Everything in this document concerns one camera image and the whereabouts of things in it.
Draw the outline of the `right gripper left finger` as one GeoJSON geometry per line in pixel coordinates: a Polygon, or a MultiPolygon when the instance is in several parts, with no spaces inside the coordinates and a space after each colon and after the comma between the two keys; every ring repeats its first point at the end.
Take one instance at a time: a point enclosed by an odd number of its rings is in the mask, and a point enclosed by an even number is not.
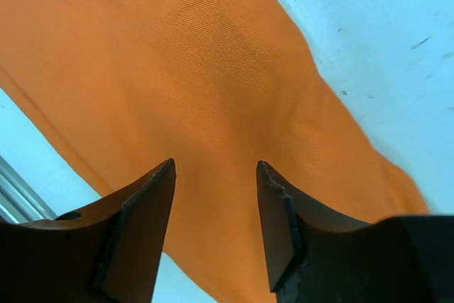
{"type": "Polygon", "coordinates": [[[173,159],[54,220],[1,222],[2,302],[150,302],[175,193],[173,159]]]}

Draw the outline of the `orange trousers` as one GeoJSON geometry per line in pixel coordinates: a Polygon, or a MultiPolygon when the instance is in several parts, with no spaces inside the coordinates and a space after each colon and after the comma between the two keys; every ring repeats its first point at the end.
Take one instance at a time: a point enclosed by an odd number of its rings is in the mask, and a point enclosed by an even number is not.
{"type": "Polygon", "coordinates": [[[277,0],[1,0],[1,88],[102,195],[173,158],[165,252],[219,302],[273,302],[255,169],[363,221],[425,214],[277,0]]]}

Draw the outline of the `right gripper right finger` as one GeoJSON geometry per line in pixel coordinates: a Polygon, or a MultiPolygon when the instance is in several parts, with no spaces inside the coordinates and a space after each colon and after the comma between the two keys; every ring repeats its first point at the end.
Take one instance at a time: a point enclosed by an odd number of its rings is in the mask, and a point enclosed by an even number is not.
{"type": "Polygon", "coordinates": [[[279,302],[452,302],[453,217],[340,213],[257,165],[270,291],[279,302]]]}

